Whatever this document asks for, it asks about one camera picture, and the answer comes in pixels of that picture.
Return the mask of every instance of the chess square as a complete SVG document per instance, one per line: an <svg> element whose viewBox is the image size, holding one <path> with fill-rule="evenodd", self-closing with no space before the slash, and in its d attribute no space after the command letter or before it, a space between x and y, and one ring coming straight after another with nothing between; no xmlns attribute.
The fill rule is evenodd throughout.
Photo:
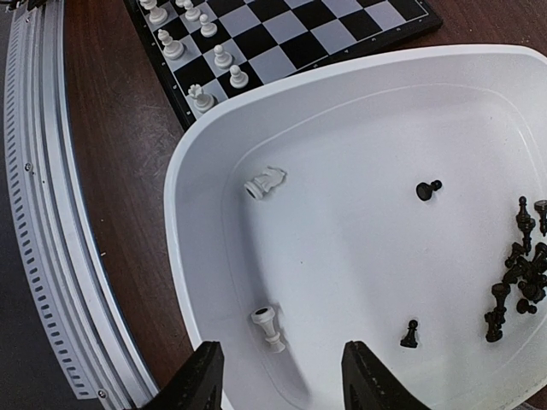
<svg viewBox="0 0 547 410"><path fill-rule="evenodd" d="M174 76L185 95L188 94L188 89L192 84L204 85L215 79L215 75L203 56L199 56L179 68L174 72Z"/></svg>
<svg viewBox="0 0 547 410"><path fill-rule="evenodd" d="M308 30L312 30L336 19L336 16L323 2L307 3L295 8L292 12Z"/></svg>
<svg viewBox="0 0 547 410"><path fill-rule="evenodd" d="M213 12L213 10L209 7L207 3L202 3L196 7L201 10L203 15L207 15L209 17L209 21L215 23L215 20L217 19L216 14ZM184 13L180 16L180 20L182 21L182 24L185 25L186 30L188 30L188 32L196 32L202 28L202 23L200 23L199 20L188 21L185 18Z"/></svg>
<svg viewBox="0 0 547 410"><path fill-rule="evenodd" d="M181 38L188 35L188 30L186 30L185 25L182 24L182 21L180 21L180 19L171 20L165 26L162 26L162 30L168 32L173 40L180 40ZM160 42L159 38L157 37L157 33L159 31L159 28L154 31L154 37L156 38L156 41L161 44L162 42Z"/></svg>
<svg viewBox="0 0 547 410"><path fill-rule="evenodd" d="M323 0L323 3L338 18L362 10L362 6L357 2L357 0Z"/></svg>
<svg viewBox="0 0 547 410"><path fill-rule="evenodd" d="M297 69L328 56L319 40L311 32L306 32L283 43L281 48Z"/></svg>
<svg viewBox="0 0 547 410"><path fill-rule="evenodd" d="M221 83L219 83L218 79L214 79L210 83L207 83L206 85L204 85L203 92L206 92L207 94L210 94L211 96L215 98L215 101L216 101L215 106L217 106L218 104L228 99L228 96L224 92L224 89L222 88L222 85ZM203 113L200 113L199 111L197 111L196 106L194 105L194 100L188 96L188 90L185 91L185 99L186 99L186 102L188 103L188 106L190 107L191 113L194 114L196 119L201 117Z"/></svg>
<svg viewBox="0 0 547 410"><path fill-rule="evenodd" d="M357 0L359 4L366 9L367 7L374 6L375 4L381 3L384 0Z"/></svg>
<svg viewBox="0 0 547 410"><path fill-rule="evenodd" d="M256 56L249 63L264 84L283 79L297 71L297 68L279 46Z"/></svg>
<svg viewBox="0 0 547 410"><path fill-rule="evenodd" d="M243 51L247 60L258 56L268 49L272 49L277 45L272 35L262 25L256 26L242 32L233 38L239 49Z"/></svg>
<svg viewBox="0 0 547 410"><path fill-rule="evenodd" d="M365 10L346 15L340 18L340 21L357 40L363 40L382 31L376 21Z"/></svg>
<svg viewBox="0 0 547 410"><path fill-rule="evenodd" d="M283 0L255 0L249 3L249 7L260 21L268 21L290 10Z"/></svg>
<svg viewBox="0 0 547 410"><path fill-rule="evenodd" d="M176 60L169 60L168 58L165 59L167 65L173 72L177 71L179 68L181 68L185 64L188 64L192 60L195 60L202 54L191 36L186 36L182 38L180 42L185 46L184 54Z"/></svg>
<svg viewBox="0 0 547 410"><path fill-rule="evenodd" d="M356 44L355 38L340 20L330 21L311 31L329 54L334 54Z"/></svg>
<svg viewBox="0 0 547 410"><path fill-rule="evenodd" d="M416 0L389 0L406 21L417 19L427 15L427 12L418 4Z"/></svg>
<svg viewBox="0 0 547 410"><path fill-rule="evenodd" d="M247 61L245 58L243 52L239 49L238 45L235 41L233 41L233 38L230 38L225 43L222 43L222 46L224 47L224 50L230 53L233 56L233 63L237 64L238 66L241 66L244 62ZM211 67L211 70L213 73L215 73L216 77L220 77L222 74L224 74L226 71L228 71L229 68L223 70L222 68L218 68L215 65L215 51L209 50L207 53L203 55L205 58L205 61L209 64L209 67Z"/></svg>
<svg viewBox="0 0 547 410"><path fill-rule="evenodd" d="M260 24L260 20L258 20L258 17L253 14L248 6L235 9L227 15L223 15L220 20L232 37Z"/></svg>
<svg viewBox="0 0 547 410"><path fill-rule="evenodd" d="M240 94L243 94L244 92L253 90L257 87L260 87L261 85L264 85L264 83L262 83L260 79L258 78L258 75L256 75L253 67L250 66L249 62L244 62L239 67L241 68L241 71L243 71L244 73L247 73L247 75L249 76L249 84L247 84L247 86L245 86L244 88L239 89L239 88L232 87L232 85L230 84L229 72L221 75L218 78L219 83L221 83L222 88L224 89L224 91L226 92L229 98L238 96Z"/></svg>
<svg viewBox="0 0 547 410"><path fill-rule="evenodd" d="M307 31L304 24L302 24L292 11L287 11L266 21L264 26L278 44L284 43Z"/></svg>
<svg viewBox="0 0 547 410"><path fill-rule="evenodd" d="M227 15L235 9L245 6L243 0L208 0L207 3L218 17Z"/></svg>
<svg viewBox="0 0 547 410"><path fill-rule="evenodd" d="M150 13L148 13L144 18L146 19L146 23L148 24L148 27L150 28L150 30L154 31L154 30L157 30L158 28L162 28L163 26L165 26L166 24L168 24L170 21L176 19L177 17L179 17L179 15L177 14L176 11L174 11L174 8L173 8L173 5L171 3L165 3L162 5L162 9L165 9L167 12L168 12L168 17L167 19L160 23L160 24L152 24L150 23Z"/></svg>
<svg viewBox="0 0 547 410"><path fill-rule="evenodd" d="M303 4L314 2L315 0L285 0L285 3L291 7L291 9L295 9L298 6L302 6Z"/></svg>
<svg viewBox="0 0 547 410"><path fill-rule="evenodd" d="M367 11L385 32L406 23L406 20L395 10L391 3L387 1L367 7L365 11Z"/></svg>
<svg viewBox="0 0 547 410"><path fill-rule="evenodd" d="M217 44L224 43L230 39L230 34L220 20L215 21L217 32L213 37L204 37L201 31L193 32L191 36L202 53L212 50Z"/></svg>

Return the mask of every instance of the black pawn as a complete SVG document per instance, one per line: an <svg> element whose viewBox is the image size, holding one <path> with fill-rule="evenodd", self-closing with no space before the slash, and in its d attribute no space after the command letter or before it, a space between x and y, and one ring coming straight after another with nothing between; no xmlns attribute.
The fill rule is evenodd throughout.
<svg viewBox="0 0 547 410"><path fill-rule="evenodd" d="M430 184L422 182L416 186L416 194L422 201L429 201L433 196L433 192L440 190L442 187L443 183L441 181L433 181Z"/></svg>
<svg viewBox="0 0 547 410"><path fill-rule="evenodd" d="M488 332L486 333L486 341L494 343L503 337L502 326L497 321L497 316L494 312L485 314L485 320L488 324Z"/></svg>
<svg viewBox="0 0 547 410"><path fill-rule="evenodd" d="M523 256L525 253L526 250L520 243L513 242L513 245L511 245L511 255L505 261L505 266L508 268L513 267L516 263L516 258Z"/></svg>
<svg viewBox="0 0 547 410"><path fill-rule="evenodd" d="M527 299L520 299L519 302L516 304L516 311L520 314L536 314L538 308L531 305Z"/></svg>
<svg viewBox="0 0 547 410"><path fill-rule="evenodd" d="M418 321L410 320L409 321L409 333L401 341L401 346L404 348L416 349L418 347L418 342L416 342L416 329L418 329Z"/></svg>
<svg viewBox="0 0 547 410"><path fill-rule="evenodd" d="M547 235L547 200L537 201L533 204L533 208L539 214L539 230L545 236Z"/></svg>
<svg viewBox="0 0 547 410"><path fill-rule="evenodd" d="M532 233L533 228L536 226L536 220L530 216L528 211L526 211L525 196L521 196L519 198L519 205L521 210L516 215L516 224L524 235L522 238L522 246L526 251L526 255L528 255L532 250L532 239L530 238L530 233Z"/></svg>

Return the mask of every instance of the black chess square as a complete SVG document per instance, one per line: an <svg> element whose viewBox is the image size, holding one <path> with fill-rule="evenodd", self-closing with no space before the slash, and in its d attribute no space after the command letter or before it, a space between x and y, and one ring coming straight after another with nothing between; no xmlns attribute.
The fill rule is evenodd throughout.
<svg viewBox="0 0 547 410"><path fill-rule="evenodd" d="M389 0L406 21L426 15L426 11L415 0Z"/></svg>
<svg viewBox="0 0 547 410"><path fill-rule="evenodd" d="M182 21L180 19L171 20L168 24L162 26L162 30L166 30L173 38L173 40L180 40L188 35L188 30L186 30L185 25L182 24ZM156 41L160 41L157 37L157 33L159 31L159 29L154 31L154 37L156 37Z"/></svg>
<svg viewBox="0 0 547 410"><path fill-rule="evenodd" d="M277 45L272 35L263 25L242 32L233 38L247 60L270 50Z"/></svg>
<svg viewBox="0 0 547 410"><path fill-rule="evenodd" d="M308 30L336 20L336 16L323 2L306 3L303 6L296 7L292 12Z"/></svg>
<svg viewBox="0 0 547 410"><path fill-rule="evenodd" d="M249 7L261 22L273 19L291 9L283 0L255 0L249 3Z"/></svg>
<svg viewBox="0 0 547 410"><path fill-rule="evenodd" d="M191 85L199 84L204 86L215 79L215 74L203 56L199 56L197 59L179 68L174 72L174 76L179 81L182 92L185 95L188 94L188 89Z"/></svg>
<svg viewBox="0 0 547 410"><path fill-rule="evenodd" d="M235 9L245 6L244 0L208 0L207 4L217 17L222 17Z"/></svg>
<svg viewBox="0 0 547 410"><path fill-rule="evenodd" d="M328 53L311 32L305 32L281 45L294 67L298 69L316 62Z"/></svg>
<svg viewBox="0 0 547 410"><path fill-rule="evenodd" d="M363 40L382 31L376 21L365 10L345 15L340 18L340 21L357 40Z"/></svg>
<svg viewBox="0 0 547 410"><path fill-rule="evenodd" d="M204 37L200 30L196 30L191 34L194 42L202 53L212 50L217 44L222 44L231 38L220 20L212 22L216 24L217 28L217 32L213 37Z"/></svg>
<svg viewBox="0 0 547 410"><path fill-rule="evenodd" d="M221 83L222 88L226 92L226 95L228 96L228 98L238 96L239 94L243 94L246 91L253 90L254 88L264 85L258 78L258 75L256 74L255 70L253 70L253 67L250 66L248 61L241 64L239 68L241 68L241 71L243 71L249 76L249 84L247 84L244 88L232 87L232 85L230 84L231 74L229 71L227 73L222 74L218 78L218 81L219 83Z"/></svg>
<svg viewBox="0 0 547 410"><path fill-rule="evenodd" d="M382 3L384 2L385 0L357 0L357 2L363 7L363 8L366 8L366 7L370 7L370 6L374 6L375 4L378 4L378 3Z"/></svg>

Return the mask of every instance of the white chess square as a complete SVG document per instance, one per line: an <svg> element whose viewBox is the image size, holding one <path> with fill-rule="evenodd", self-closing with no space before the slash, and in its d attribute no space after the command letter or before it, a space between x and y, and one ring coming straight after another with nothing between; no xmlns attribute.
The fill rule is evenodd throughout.
<svg viewBox="0 0 547 410"><path fill-rule="evenodd" d="M329 21L311 32L329 54L334 54L356 43L355 38L340 20Z"/></svg>
<svg viewBox="0 0 547 410"><path fill-rule="evenodd" d="M365 8L365 11L384 32L406 23L404 17L399 14L390 2L376 3L374 6Z"/></svg>
<svg viewBox="0 0 547 410"><path fill-rule="evenodd" d="M362 6L357 2L357 0L323 0L323 3L338 18L362 10Z"/></svg>
<svg viewBox="0 0 547 410"><path fill-rule="evenodd" d="M230 38L225 43L222 43L222 46L224 47L225 51L227 51L228 53L230 53L233 56L232 65L237 64L238 66L240 66L241 64L243 64L244 62L247 61L247 59L245 58L243 52L239 49L236 42L233 41L233 38ZM203 58L209 64L209 67L211 67L211 70L213 71L213 73L215 74L216 77L220 77L223 73L227 73L227 71L229 70L229 68L227 68L226 70L223 70L222 68L218 68L215 65L215 51L214 50L209 50L208 52L206 52L203 55Z"/></svg>
<svg viewBox="0 0 547 410"><path fill-rule="evenodd" d="M206 93L212 95L215 98L215 100L216 100L215 106L217 106L218 104L220 104L223 101L226 101L228 99L228 96L226 95L226 92L222 88L222 85L221 85L221 83L219 83L218 79L214 79L213 81L211 81L211 82L207 83L206 85L204 85L203 86L203 92L206 92ZM188 103L188 105L190 106L190 110L192 111L192 113L196 117L196 120L199 119L199 117L201 117L203 114L196 110L196 106L194 105L194 100L192 100L186 94L185 94L185 99L186 99L186 102Z"/></svg>
<svg viewBox="0 0 547 410"><path fill-rule="evenodd" d="M185 36L180 40L180 42L185 46L184 54L176 60L169 60L168 58L165 59L169 68L173 72L177 71L179 68L181 68L185 64L188 64L202 54L191 36Z"/></svg>
<svg viewBox="0 0 547 410"><path fill-rule="evenodd" d="M213 10L210 8L210 6L207 3L199 4L198 6L196 6L196 8L202 10L202 15L207 15L209 17L209 21L213 22L217 19L216 14L213 12ZM188 21L185 18L184 13L180 15L180 19L182 20L182 24L185 25L186 30L188 30L190 34L202 28L202 23L200 23L199 20Z"/></svg>
<svg viewBox="0 0 547 410"><path fill-rule="evenodd" d="M311 3L314 0L285 0L285 3L287 3L292 9L295 9L298 6L302 6L306 3Z"/></svg>
<svg viewBox="0 0 547 410"><path fill-rule="evenodd" d="M223 15L220 20L232 37L260 24L260 20L248 6L239 7L227 15Z"/></svg>
<svg viewBox="0 0 547 410"><path fill-rule="evenodd" d="M289 57L277 46L251 58L249 64L255 69L262 83L267 84L297 71Z"/></svg>
<svg viewBox="0 0 547 410"><path fill-rule="evenodd" d="M263 24L277 44L282 44L308 31L304 24L291 11L276 15L273 19L265 21Z"/></svg>
<svg viewBox="0 0 547 410"><path fill-rule="evenodd" d="M173 5L169 2L169 3L165 3L162 5L162 9L165 9L168 11L168 17L167 19L160 23L160 24L152 24L150 23L150 13L148 13L144 18L146 19L146 23L148 24L148 27L150 27L150 30L152 32L154 32L155 30L157 30L158 28L162 27L162 26L165 26L166 24L168 24L170 21L173 21L174 19L176 19L179 14L174 11L174 7Z"/></svg>

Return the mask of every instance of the black chess piece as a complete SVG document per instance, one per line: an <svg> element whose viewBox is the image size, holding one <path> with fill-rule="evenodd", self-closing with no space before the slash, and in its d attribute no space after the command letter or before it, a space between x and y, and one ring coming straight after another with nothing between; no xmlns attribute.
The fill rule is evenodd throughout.
<svg viewBox="0 0 547 410"><path fill-rule="evenodd" d="M537 274L547 271L547 245L545 243L538 242L536 245L536 254L533 256L532 265Z"/></svg>
<svg viewBox="0 0 547 410"><path fill-rule="evenodd" d="M532 250L532 239L530 238L530 233L532 233L533 228L536 226L536 220L530 216L528 211L526 211L525 196L521 196L519 198L519 205L521 210L516 215L516 224L524 235L522 238L522 246L526 250L526 255L528 255Z"/></svg>
<svg viewBox="0 0 547 410"><path fill-rule="evenodd" d="M533 208L539 214L539 230L545 236L547 235L547 200L537 201L533 204Z"/></svg>
<svg viewBox="0 0 547 410"><path fill-rule="evenodd" d="M509 293L511 293L511 287L508 284L500 283L492 286L492 294L496 298L494 313L497 315L497 321L500 324L505 323L505 312L507 312L505 300Z"/></svg>
<svg viewBox="0 0 547 410"><path fill-rule="evenodd" d="M536 314L538 308L531 305L527 299L520 299L519 302L516 304L516 311L520 314Z"/></svg>
<svg viewBox="0 0 547 410"><path fill-rule="evenodd" d="M519 278L531 275L531 264L524 257L519 256L516 258L515 265L510 268L503 276L502 282L505 284L516 284Z"/></svg>
<svg viewBox="0 0 547 410"><path fill-rule="evenodd" d="M534 282L519 282L522 295L529 301L538 303L545 298L545 290Z"/></svg>
<svg viewBox="0 0 547 410"><path fill-rule="evenodd" d="M418 342L416 342L416 329L418 328L417 320L409 321L409 333L401 341L401 346L404 348L416 349L418 347Z"/></svg>
<svg viewBox="0 0 547 410"><path fill-rule="evenodd" d="M525 253L526 250L520 243L513 242L511 245L511 255L507 258L507 260L505 260L505 266L508 268L513 267L516 263L516 258L523 256Z"/></svg>
<svg viewBox="0 0 547 410"><path fill-rule="evenodd" d="M497 321L497 315L494 312L485 314L485 320L488 324L488 332L486 333L486 341L494 343L503 337L502 326Z"/></svg>
<svg viewBox="0 0 547 410"><path fill-rule="evenodd" d="M430 184L422 182L416 186L416 194L422 201L429 201L433 196L433 192L440 190L442 187L443 183L441 181L433 181Z"/></svg>

